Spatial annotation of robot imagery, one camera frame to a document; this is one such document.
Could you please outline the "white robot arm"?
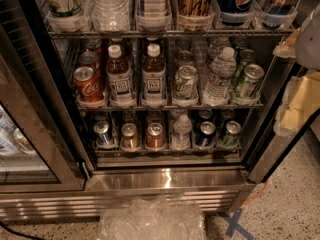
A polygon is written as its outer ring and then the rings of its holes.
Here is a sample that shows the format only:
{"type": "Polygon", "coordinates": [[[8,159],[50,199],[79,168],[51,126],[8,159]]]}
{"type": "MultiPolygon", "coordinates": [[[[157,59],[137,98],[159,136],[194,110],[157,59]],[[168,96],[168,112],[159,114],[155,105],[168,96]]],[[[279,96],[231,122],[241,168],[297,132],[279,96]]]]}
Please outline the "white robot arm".
{"type": "Polygon", "coordinates": [[[320,108],[320,5],[300,28],[273,50],[273,54],[293,58],[311,70],[302,77],[292,77],[286,85],[273,126],[278,136],[286,137],[297,133],[320,108]]]}

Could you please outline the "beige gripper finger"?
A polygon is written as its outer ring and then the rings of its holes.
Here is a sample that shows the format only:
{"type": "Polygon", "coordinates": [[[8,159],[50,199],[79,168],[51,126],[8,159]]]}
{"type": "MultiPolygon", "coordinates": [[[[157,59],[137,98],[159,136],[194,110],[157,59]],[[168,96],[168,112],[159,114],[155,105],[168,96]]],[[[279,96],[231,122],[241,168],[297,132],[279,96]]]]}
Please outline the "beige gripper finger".
{"type": "Polygon", "coordinates": [[[296,29],[273,50],[273,55],[281,58],[295,58],[295,45],[300,29],[296,29]]]}
{"type": "Polygon", "coordinates": [[[276,113],[274,132],[281,137],[297,133],[320,108],[320,72],[292,77],[276,113]]]}

